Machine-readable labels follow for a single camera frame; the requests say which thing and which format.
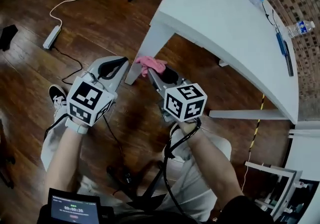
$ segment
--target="table top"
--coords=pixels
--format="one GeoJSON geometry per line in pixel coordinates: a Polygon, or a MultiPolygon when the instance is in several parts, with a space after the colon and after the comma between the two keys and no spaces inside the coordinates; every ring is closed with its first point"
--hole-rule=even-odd
{"type": "MultiPolygon", "coordinates": [[[[272,7],[265,1],[272,19],[272,7]]],[[[249,0],[162,0],[153,20],[225,61],[251,81],[294,124],[298,121],[299,88],[295,52],[279,16],[274,18],[287,42],[294,76],[290,77],[275,28],[249,0]]]]}

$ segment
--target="white cube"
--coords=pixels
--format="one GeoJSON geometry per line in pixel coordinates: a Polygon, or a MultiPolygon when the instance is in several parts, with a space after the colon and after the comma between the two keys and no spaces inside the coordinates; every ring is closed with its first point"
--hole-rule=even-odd
{"type": "Polygon", "coordinates": [[[66,97],[67,112],[93,126],[109,110],[113,100],[113,94],[77,76],[66,97]]]}
{"type": "Polygon", "coordinates": [[[165,90],[163,108],[180,122],[202,115],[207,95],[197,83],[165,90]]]}

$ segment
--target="person's right arm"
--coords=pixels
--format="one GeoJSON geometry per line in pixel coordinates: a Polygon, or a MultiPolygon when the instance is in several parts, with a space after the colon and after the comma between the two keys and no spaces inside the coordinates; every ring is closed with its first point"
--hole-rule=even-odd
{"type": "MultiPolygon", "coordinates": [[[[179,126],[186,135],[196,124],[182,122],[179,126]]],[[[218,198],[222,208],[232,199],[244,195],[230,161],[201,129],[189,138],[187,143],[204,180],[218,198]]]]}

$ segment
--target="yellow and black striped tape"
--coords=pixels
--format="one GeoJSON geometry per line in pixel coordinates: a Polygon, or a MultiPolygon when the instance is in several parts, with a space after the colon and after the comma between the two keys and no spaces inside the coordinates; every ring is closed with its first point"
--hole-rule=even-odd
{"type": "MultiPolygon", "coordinates": [[[[260,110],[262,110],[262,109],[264,108],[264,101],[265,101],[265,95],[263,94],[263,95],[262,95],[262,101],[261,101],[260,110]]],[[[254,131],[254,136],[253,136],[253,139],[252,139],[250,148],[249,148],[249,152],[251,152],[251,149],[252,149],[252,147],[253,147],[254,144],[255,144],[255,140],[256,140],[257,133],[258,133],[259,125],[260,125],[260,119],[259,119],[258,122],[256,123],[255,131],[254,131]]]]}

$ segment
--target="forearm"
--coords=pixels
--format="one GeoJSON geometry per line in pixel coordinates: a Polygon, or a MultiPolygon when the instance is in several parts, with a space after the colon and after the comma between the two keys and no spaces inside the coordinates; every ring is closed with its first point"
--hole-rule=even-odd
{"type": "Polygon", "coordinates": [[[47,203],[50,188],[71,191],[72,181],[79,163],[81,145],[82,135],[66,128],[46,173],[45,203],[47,203]]]}
{"type": "MultiPolygon", "coordinates": [[[[188,126],[188,129],[182,129],[185,133],[195,127],[188,126]]],[[[201,129],[187,142],[204,180],[217,196],[222,208],[233,198],[243,195],[230,161],[201,129]]]]}

